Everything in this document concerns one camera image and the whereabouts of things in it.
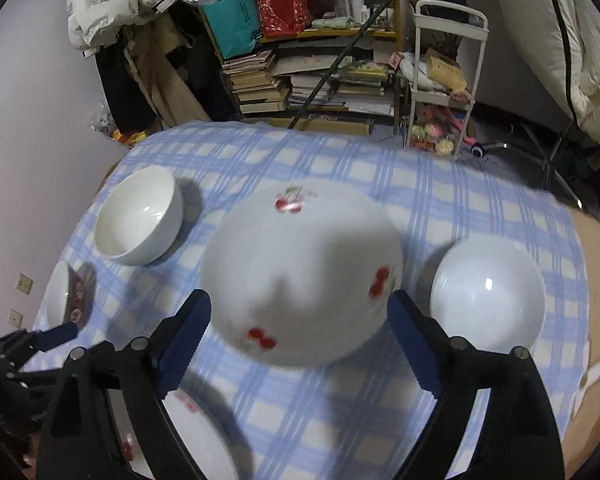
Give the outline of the small patterned bowl with emblem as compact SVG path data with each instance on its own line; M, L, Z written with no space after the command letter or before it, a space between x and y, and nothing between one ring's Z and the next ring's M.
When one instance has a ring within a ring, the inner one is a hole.
M59 261L47 283L43 306L48 326L73 323L80 330L87 323L87 291L83 278L65 261Z

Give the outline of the cherry plate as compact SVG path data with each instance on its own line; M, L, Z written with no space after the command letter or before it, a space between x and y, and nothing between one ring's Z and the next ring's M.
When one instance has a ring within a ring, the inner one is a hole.
M122 392L109 390L108 394L124 458L132 471L148 479L154 478L137 442ZM239 478L226 437L212 417L191 396L182 389L171 391L163 400L163 405L178 436L207 479Z
M262 188L222 219L200 286L228 346L268 365L314 367L376 335L402 273L401 235L381 204L306 179Z

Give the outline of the red patterned small bowl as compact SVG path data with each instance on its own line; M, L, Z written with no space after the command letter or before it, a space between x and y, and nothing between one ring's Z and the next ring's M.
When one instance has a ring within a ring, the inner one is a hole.
M458 240L438 265L429 310L445 333L479 350L530 350L545 320L545 285L523 244L472 234Z

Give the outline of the large white bowl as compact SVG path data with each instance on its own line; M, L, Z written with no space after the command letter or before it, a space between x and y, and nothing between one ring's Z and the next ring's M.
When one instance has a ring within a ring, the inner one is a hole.
M144 266L173 244L183 214L182 192L170 169L138 170L117 185L102 205L95 224L96 249L115 263Z

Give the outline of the beige coat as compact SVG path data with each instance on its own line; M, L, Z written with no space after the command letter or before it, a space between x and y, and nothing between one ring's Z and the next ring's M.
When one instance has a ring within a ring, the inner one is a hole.
M128 27L124 33L123 52L129 70L157 114L160 126L165 129L195 120L210 122L209 115L166 57L186 46L172 18L163 13L150 23Z

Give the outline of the stack of books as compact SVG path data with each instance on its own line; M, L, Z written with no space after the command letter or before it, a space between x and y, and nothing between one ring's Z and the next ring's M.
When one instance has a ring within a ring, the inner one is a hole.
M290 85L276 73L277 53L260 50L225 61L222 73L243 115L278 113L287 109Z

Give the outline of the teal bag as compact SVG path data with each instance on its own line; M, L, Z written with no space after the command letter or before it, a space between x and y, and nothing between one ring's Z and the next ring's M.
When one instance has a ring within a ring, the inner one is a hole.
M222 58L249 54L261 37L256 0L198 0Z

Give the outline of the wooden shelf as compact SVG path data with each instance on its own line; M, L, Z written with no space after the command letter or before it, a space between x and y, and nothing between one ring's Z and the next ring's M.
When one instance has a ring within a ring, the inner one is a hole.
M291 115L300 108L309 95L310 89L316 85L317 76L326 72L330 62L336 58L337 52L358 31L370 14L384 2L384 0L310 0L312 21L297 36L268 39L263 36L261 30L261 37L249 54L260 50L274 50L277 53L276 73L278 76L287 77L290 95L287 109L283 112L246 116L238 110L237 100L222 73L221 65L228 60L224 60L221 56L201 5L198 0L188 1L200 11L216 57L220 61L221 82L236 107L238 117L242 119L269 117L282 126L287 125ZM370 49L373 49L376 44L385 47L395 47L400 44L399 16L398 6L395 3L388 6L341 65L347 66L360 56L368 55Z

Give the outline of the red gift bag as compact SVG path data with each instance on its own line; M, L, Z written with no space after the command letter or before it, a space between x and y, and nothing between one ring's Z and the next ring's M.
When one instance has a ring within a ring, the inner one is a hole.
M263 36L297 36L312 21L310 0L256 0Z

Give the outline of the white utility cart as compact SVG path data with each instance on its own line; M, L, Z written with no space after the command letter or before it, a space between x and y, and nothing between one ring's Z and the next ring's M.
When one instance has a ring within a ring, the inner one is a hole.
M445 158L457 158L463 148L480 156L482 146L469 133L476 104L489 21L486 14L459 3L419 0L413 10L415 26L412 70L406 77L410 110L404 146ZM466 74L456 57L424 41L442 40L447 46L467 41L477 48L477 61Z

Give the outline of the dark green pole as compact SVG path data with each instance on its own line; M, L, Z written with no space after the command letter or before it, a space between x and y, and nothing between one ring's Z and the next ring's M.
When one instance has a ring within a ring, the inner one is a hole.
M300 120L304 116L306 116L306 113L308 112L309 107L313 103L314 99L317 97L318 92L320 92L322 90L322 88L324 87L326 82L329 81L330 77L334 73L336 73L336 70L338 70L341 62L349 55L349 53L352 51L352 49L360 41L360 39L366 35L366 32L368 32L370 30L370 28L375 23L375 21L380 17L380 14L382 12L384 12L388 8L388 6L392 6L393 3L395 3L395 2L396 2L396 0L385 0L383 3L381 3L376 8L375 11L372 12L372 14L370 14L370 17L361 25L361 27L358 29L358 31L351 37L351 39L348 41L348 43L344 46L343 50L334 59L334 62L332 62L332 64L330 64L329 68L323 74L322 78L314 86L311 93L303 101L302 105L296 111L296 114L294 114L294 117L291 119L288 129L294 130L297 127L298 122L300 122Z

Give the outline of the lower wall socket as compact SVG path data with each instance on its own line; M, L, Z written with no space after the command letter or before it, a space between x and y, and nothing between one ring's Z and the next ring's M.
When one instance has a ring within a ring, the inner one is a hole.
M10 326L12 326L13 328L20 330L20 328L22 326L22 322L23 322L23 314L18 312L17 310L10 309L8 312L8 315L7 315L7 323Z

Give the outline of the wall socket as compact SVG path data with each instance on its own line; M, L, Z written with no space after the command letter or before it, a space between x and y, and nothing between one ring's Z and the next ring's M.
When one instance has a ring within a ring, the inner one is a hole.
M29 296L33 287L33 280L26 274L20 273L16 281L16 289L23 295Z
M22 326L22 322L23 322L23 314L18 312L17 310L10 309L8 312L8 315L7 315L7 323L10 326L12 326L13 328L20 330L20 328Z

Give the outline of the upper wall socket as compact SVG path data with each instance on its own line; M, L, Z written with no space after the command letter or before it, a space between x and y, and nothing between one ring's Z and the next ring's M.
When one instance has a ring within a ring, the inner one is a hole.
M23 295L29 296L33 287L33 280L26 274L20 273L16 281L16 289Z

